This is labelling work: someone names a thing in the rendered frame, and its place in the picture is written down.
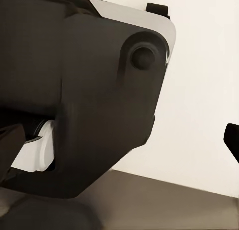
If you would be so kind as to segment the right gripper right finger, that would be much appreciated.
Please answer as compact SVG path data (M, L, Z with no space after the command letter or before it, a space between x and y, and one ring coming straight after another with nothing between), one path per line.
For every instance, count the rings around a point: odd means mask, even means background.
M228 123L223 141L239 164L239 125Z

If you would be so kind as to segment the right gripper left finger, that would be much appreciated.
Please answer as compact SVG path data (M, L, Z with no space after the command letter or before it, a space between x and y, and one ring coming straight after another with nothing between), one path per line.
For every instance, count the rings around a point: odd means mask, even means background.
M26 142L22 124L0 129L0 183Z

